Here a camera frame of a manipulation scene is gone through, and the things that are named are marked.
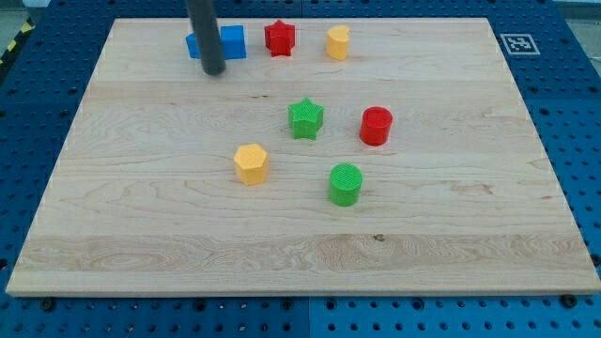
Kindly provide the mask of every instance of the blue pegboard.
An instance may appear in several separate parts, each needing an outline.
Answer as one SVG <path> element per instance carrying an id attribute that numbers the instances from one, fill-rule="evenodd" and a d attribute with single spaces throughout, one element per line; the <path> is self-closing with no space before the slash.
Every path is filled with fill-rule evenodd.
<path id="1" fill-rule="evenodd" d="M 599 263 L 601 80 L 550 1 L 218 0 L 216 9 L 221 17 L 486 17 L 500 43 L 502 34 L 530 34 L 540 54 L 501 49 Z M 186 15 L 183 0 L 50 4 L 0 87 L 2 290 L 114 18 Z M 601 297 L 568 300 L 16 300 L 2 292 L 0 337 L 601 335 Z"/>

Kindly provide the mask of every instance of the green cylinder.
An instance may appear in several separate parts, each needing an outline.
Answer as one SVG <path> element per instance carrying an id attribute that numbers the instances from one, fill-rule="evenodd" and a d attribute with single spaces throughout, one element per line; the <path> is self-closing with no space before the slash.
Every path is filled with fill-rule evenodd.
<path id="1" fill-rule="evenodd" d="M 357 203 L 363 183 L 361 170 L 348 163 L 338 164 L 330 172 L 330 200 L 339 207 Z"/>

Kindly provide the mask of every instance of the wooden board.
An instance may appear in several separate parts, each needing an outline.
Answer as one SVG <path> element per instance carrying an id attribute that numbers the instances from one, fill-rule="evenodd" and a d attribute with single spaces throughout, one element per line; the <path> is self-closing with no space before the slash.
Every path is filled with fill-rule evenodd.
<path id="1" fill-rule="evenodd" d="M 13 296 L 516 295 L 600 283 L 488 22 L 288 20 L 271 59 L 220 78 L 191 60 L 187 20 L 117 20 L 8 285 Z M 351 27 L 350 58 L 325 34 Z M 286 106 L 325 106 L 316 142 Z M 389 143 L 358 138 L 389 107 Z M 270 152 L 247 187 L 239 145 Z M 360 202 L 328 200 L 335 164 L 364 174 Z"/>

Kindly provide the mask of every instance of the green star block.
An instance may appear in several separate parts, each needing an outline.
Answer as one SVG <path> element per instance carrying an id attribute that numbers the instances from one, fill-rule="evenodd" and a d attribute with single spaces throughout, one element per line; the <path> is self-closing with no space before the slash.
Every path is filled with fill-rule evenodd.
<path id="1" fill-rule="evenodd" d="M 323 107 L 308 98 L 288 106 L 288 124 L 292 138 L 317 139 L 317 131 L 323 126 Z"/>

